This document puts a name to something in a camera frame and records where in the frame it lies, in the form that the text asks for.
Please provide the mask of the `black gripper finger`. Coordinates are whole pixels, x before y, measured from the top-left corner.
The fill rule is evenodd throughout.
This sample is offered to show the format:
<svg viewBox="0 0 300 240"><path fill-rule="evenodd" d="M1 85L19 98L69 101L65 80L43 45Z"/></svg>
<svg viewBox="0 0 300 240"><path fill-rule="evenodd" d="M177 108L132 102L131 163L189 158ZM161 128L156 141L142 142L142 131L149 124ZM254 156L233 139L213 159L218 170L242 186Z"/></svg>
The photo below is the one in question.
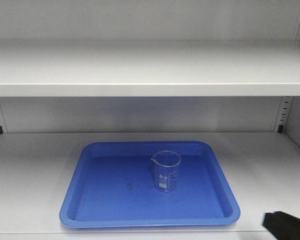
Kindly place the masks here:
<svg viewBox="0 0 300 240"><path fill-rule="evenodd" d="M300 218L288 213L266 212L262 226L277 240L300 240Z"/></svg>

